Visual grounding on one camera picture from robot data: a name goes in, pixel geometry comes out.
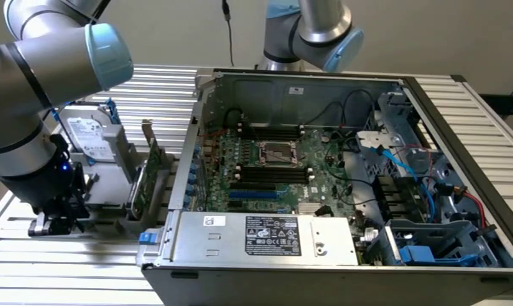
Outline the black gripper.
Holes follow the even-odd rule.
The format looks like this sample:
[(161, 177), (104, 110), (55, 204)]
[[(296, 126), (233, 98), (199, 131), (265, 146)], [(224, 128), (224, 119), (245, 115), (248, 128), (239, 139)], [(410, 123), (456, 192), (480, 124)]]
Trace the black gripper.
[(29, 237), (68, 235), (73, 229), (84, 232), (84, 226), (79, 220), (87, 219), (89, 212), (79, 191), (65, 191), (49, 199), (43, 207), (32, 207), (32, 211), (36, 218), (29, 223)]

